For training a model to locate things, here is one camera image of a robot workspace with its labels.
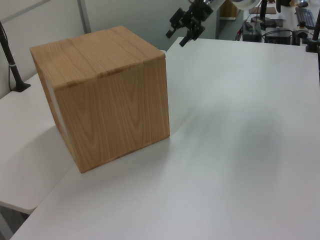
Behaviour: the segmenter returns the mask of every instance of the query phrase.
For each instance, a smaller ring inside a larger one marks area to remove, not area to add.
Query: black equipment
[[[12,56],[12,53],[9,48],[6,32],[5,32],[4,27],[2,26],[1,22],[0,22],[0,43],[1,43],[2,49],[4,51],[5,57],[8,61],[9,67],[10,67],[12,74],[14,76],[14,79],[15,79],[16,85],[12,89],[12,91],[19,92],[19,93],[23,92],[31,85],[28,83],[24,83],[20,77],[20,74],[19,74],[18,68],[16,66],[14,57]]]

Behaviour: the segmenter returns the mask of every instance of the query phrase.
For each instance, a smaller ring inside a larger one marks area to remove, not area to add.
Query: wooden cube
[[[170,136],[165,55],[125,27],[30,50],[81,173]]]

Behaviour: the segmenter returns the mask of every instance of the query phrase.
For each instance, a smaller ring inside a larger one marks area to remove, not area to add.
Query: white tabletop
[[[320,239],[317,55],[180,41],[166,53],[171,137],[74,165],[12,240]]]
[[[0,205],[30,214],[74,164],[38,75],[0,99]]]

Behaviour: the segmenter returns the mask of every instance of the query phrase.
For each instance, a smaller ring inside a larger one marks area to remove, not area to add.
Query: desk lamp
[[[186,36],[180,42],[183,47],[188,41],[196,40],[205,30],[201,25],[214,10],[217,10],[225,0],[188,0],[191,5],[188,11],[179,8],[170,19],[171,28],[166,33],[168,38],[175,33],[177,29],[186,27],[188,29]],[[249,10],[255,7],[260,0],[231,0],[231,2],[240,10]],[[262,0],[260,17],[257,22],[262,23],[263,27],[273,26],[271,19],[266,18],[267,0]],[[280,13],[280,0],[276,0],[276,8]]]
[[[12,89],[12,91],[19,92],[19,93],[23,92],[28,87],[30,87],[30,84],[24,83],[20,77],[20,74],[19,74],[18,68],[16,66],[14,57],[12,56],[12,53],[9,48],[6,32],[5,32],[4,27],[2,26],[1,22],[0,22],[0,43],[1,43],[2,49],[4,51],[5,57],[9,63],[9,67],[10,67],[12,74],[14,76],[14,79],[15,79],[15,87]]]

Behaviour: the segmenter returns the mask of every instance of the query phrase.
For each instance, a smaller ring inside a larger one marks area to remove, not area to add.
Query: white table
[[[170,139],[72,166],[12,240],[320,239],[317,55],[180,41],[166,53]]]
[[[27,83],[0,99],[0,206],[31,214],[74,162],[38,75]]]

